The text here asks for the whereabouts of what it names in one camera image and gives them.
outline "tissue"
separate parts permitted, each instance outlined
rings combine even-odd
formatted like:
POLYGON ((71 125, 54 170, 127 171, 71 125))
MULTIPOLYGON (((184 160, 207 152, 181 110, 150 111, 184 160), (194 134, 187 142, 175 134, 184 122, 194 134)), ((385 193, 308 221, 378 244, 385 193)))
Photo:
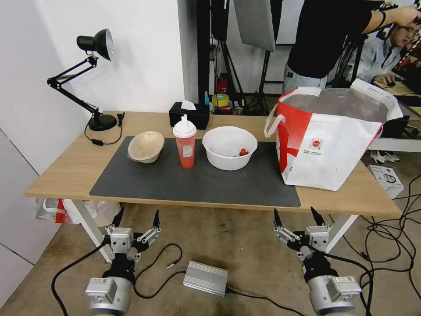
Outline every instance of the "tissue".
POLYGON ((196 110, 196 107, 194 106, 194 103, 190 102, 190 101, 187 101, 187 100, 184 100, 181 103, 181 108, 183 110, 196 110))

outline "hand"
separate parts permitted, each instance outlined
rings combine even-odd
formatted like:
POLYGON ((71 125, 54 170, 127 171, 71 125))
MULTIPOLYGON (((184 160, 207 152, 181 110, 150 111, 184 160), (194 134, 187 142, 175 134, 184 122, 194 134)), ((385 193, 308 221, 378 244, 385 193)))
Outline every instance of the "hand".
POLYGON ((416 18, 421 18, 421 12, 417 10, 417 5, 413 4, 407 7, 397 8, 394 20, 396 24, 405 26, 414 21, 416 18))
POLYGON ((384 75, 375 76, 373 78, 373 81, 380 82, 384 84, 385 86, 387 86, 388 83, 395 82, 395 80, 396 80, 395 75, 390 72, 384 75))

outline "concrete floor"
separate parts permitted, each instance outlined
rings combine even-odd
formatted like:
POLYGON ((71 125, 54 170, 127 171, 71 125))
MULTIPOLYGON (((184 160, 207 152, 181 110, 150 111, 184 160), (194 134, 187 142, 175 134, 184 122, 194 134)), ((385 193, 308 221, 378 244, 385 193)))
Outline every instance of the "concrete floor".
MULTIPOLYGON (((392 167, 404 184, 421 171, 421 154, 401 153, 402 161, 392 167)), ((421 180, 413 186, 413 192, 421 191, 421 180)), ((398 200, 400 207, 404 200, 398 200)), ((167 243, 178 243, 183 249, 180 263, 170 270, 167 264, 178 257, 178 250, 168 249, 138 281, 144 294, 151 294, 173 272, 186 269, 189 260, 229 270, 228 283, 237 289, 266 295, 279 304, 297 309, 306 315, 314 315, 308 287, 303 280, 300 264, 294 251, 276 240, 273 235, 273 214, 262 211, 242 211, 218 208, 157 207, 154 205, 127 205, 121 226, 135 231, 150 228, 156 209, 161 216, 161 237, 145 252, 136 271, 150 264, 167 243)), ((421 208, 421 201, 413 209, 421 208)), ((282 222, 291 230, 313 225, 309 214, 282 213, 282 222)), ((421 212, 412 216, 421 220, 421 212)), ((363 250, 367 226, 358 219, 347 233, 349 241, 363 250)), ((420 226, 408 221, 406 231, 421 250, 420 226)), ((394 243, 372 236, 369 242, 373 259, 385 259, 396 253, 394 243)), ((41 259, 0 309, 1 315, 60 315, 50 283, 53 275, 63 266, 93 249, 81 226, 65 225, 57 232, 41 259)), ((333 254, 364 262, 341 240, 333 254)), ((378 265, 405 268, 408 256, 390 264, 378 265)), ((340 275, 358 277, 361 270, 351 264, 332 260, 332 266, 340 275)), ((84 290, 91 277, 100 277, 107 270, 100 254, 83 261, 65 272, 57 281, 57 291, 67 307, 69 315, 88 315, 88 303, 84 290)), ((416 260, 413 278, 421 290, 421 265, 416 260)), ((248 299, 233 294, 224 298, 186 288, 183 275, 177 275, 153 299, 144 300, 132 294, 129 315, 294 315, 273 306, 269 302, 248 299)), ((360 300, 356 300, 355 315, 363 315, 360 300)), ((378 272, 375 275, 373 315, 420 316, 421 301, 412 290, 407 273, 378 272)))

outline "beige bowl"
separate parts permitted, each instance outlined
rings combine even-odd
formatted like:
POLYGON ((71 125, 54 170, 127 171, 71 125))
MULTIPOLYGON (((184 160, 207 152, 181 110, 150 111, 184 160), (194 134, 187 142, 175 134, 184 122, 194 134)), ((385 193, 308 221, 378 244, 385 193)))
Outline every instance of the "beige bowl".
POLYGON ((131 160, 151 163, 158 159, 164 147, 164 136, 158 132, 144 132, 136 135, 128 145, 127 153, 131 160))

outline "shoe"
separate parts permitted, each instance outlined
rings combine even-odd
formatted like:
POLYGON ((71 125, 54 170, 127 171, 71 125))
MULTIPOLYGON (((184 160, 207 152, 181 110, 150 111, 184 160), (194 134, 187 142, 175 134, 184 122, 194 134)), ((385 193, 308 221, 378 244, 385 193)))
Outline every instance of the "shoe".
POLYGON ((378 165, 383 165, 386 162, 385 151, 370 151, 370 157, 378 165))
POLYGON ((393 151, 386 151, 385 159, 387 162, 400 162, 400 158, 393 151))

